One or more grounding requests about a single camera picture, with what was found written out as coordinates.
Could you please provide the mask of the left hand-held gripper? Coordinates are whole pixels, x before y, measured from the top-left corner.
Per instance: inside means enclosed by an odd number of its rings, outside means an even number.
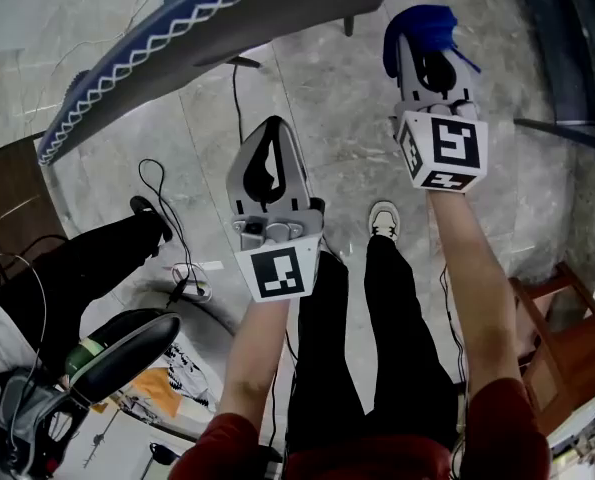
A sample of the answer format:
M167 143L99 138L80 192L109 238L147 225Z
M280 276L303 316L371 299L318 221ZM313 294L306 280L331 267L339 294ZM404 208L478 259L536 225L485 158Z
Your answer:
M323 238L325 203L310 200L303 159L288 123L263 121L240 145L226 177L234 214L290 210L232 219L235 258L255 301L312 294Z

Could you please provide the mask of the person's left forearm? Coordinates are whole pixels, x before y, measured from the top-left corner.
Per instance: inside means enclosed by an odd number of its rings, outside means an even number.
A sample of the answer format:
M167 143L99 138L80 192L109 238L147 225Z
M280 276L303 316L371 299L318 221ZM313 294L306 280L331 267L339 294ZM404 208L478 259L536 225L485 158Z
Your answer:
M289 308L289 300L248 305L228 357L220 414L237 414L255 429L261 428L283 350Z

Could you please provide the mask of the person's right shoe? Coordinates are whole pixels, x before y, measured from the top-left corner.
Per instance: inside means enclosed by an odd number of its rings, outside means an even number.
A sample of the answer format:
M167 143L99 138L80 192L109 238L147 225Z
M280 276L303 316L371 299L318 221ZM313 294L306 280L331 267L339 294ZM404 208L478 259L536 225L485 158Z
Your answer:
M387 200L376 202L369 212L368 231L370 237L381 236L397 243L401 231L397 207Z

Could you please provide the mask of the brown wooden cabinet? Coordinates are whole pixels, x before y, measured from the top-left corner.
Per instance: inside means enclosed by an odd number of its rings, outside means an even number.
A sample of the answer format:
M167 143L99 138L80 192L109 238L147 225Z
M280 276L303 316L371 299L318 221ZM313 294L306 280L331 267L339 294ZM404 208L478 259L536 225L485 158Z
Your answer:
M517 277L510 284L517 309L529 318L538 338L535 350L524 357L522 380L540 430L550 435L595 398L595 299L564 262L541 284L528 285ZM565 291L581 303L583 319L553 331L546 312Z

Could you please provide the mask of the person's right forearm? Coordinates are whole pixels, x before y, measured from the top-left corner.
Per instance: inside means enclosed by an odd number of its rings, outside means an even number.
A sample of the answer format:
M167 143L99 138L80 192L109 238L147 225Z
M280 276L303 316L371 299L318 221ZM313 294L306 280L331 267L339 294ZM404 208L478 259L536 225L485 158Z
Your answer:
M521 379L516 307L504 270L464 195L429 193L465 341L470 395L499 379Z

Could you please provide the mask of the dark wooden cabinet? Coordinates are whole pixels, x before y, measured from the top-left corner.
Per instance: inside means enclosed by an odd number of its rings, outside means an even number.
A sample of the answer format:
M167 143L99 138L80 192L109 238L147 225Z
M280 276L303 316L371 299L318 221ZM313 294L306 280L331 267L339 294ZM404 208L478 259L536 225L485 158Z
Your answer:
M27 261L67 240L40 166L34 138L0 148L0 275L10 278Z

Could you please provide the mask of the person's leg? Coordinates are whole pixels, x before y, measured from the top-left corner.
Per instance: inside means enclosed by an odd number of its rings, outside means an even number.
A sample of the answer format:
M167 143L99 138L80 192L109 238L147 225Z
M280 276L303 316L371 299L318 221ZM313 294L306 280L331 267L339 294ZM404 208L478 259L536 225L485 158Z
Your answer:
M322 252L313 292L299 303L298 360L287 420L290 457L367 435L345 356L348 292L347 267Z
M392 239L370 238L364 291L378 361L374 407L366 417L371 431L421 436L452 449L457 390L422 317L412 269Z

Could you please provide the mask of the black white patterned cloth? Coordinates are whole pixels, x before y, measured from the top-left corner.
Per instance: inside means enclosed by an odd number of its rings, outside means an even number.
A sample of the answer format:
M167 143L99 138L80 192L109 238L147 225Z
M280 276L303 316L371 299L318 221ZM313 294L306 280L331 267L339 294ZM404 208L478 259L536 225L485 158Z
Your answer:
M182 414L197 422L209 422L216 411L217 399L203 370L177 341L164 352L162 359L170 387L182 397Z

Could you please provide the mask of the grey chair with blue seat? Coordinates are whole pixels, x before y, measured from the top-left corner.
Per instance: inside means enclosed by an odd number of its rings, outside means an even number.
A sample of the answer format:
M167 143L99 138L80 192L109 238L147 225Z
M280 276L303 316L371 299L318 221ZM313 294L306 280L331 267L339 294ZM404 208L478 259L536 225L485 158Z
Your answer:
M377 10L384 0L163 0L75 76L37 148L47 166L135 108L277 37Z

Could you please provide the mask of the white red power strip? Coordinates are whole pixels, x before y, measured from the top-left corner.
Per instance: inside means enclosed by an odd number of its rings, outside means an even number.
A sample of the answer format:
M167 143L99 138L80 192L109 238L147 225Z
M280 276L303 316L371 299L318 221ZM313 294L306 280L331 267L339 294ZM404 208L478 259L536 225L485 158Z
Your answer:
M175 284L173 294L207 302L212 298L213 290L205 270L196 263L176 263L171 268Z

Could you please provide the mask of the person's left leg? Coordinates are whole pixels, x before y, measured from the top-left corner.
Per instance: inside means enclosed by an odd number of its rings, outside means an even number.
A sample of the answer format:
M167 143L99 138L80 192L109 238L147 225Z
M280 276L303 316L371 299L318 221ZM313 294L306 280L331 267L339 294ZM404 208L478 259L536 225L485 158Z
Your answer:
M299 303L298 360L287 420L290 457L367 435L345 356L348 292L347 267L322 252L313 292Z

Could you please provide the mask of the blue wiping cloth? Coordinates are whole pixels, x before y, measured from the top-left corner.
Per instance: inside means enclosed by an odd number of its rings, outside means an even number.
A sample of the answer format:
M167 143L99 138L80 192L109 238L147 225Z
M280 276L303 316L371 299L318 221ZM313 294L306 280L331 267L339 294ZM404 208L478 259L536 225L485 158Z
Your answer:
M387 75L390 78L398 75L397 45L401 35L421 53L452 50L480 74L481 68L465 57L453 40L457 25L458 20L451 8L444 5L416 5L400 12L388 24L384 35L382 58Z

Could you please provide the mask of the person's red shirt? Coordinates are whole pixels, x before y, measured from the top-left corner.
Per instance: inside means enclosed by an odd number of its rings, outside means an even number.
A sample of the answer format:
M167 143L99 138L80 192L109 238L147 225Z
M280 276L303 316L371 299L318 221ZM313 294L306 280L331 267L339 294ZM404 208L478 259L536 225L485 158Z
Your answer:
M259 433L235 413L216 416L168 480L259 480ZM523 385L498 379L471 400L461 480L548 480L551 453ZM294 453L286 480L449 480L449 452L412 435L366 437Z

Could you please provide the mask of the person's right leg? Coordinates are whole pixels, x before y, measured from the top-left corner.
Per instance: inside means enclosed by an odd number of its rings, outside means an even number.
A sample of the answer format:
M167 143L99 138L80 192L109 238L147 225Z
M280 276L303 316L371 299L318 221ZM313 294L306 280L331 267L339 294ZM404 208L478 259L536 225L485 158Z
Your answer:
M422 317L412 269L392 239L370 238L364 291L378 361L374 407L366 417L371 431L421 436L452 449L457 390Z

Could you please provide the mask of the orange cloth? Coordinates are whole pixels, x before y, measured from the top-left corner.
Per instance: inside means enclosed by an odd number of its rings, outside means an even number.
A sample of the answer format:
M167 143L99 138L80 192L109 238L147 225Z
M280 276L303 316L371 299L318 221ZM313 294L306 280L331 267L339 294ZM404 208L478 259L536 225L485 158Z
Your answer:
M131 386L149 397L159 409L171 418L177 415L182 395L170 385L166 368L157 367L145 370L132 380Z

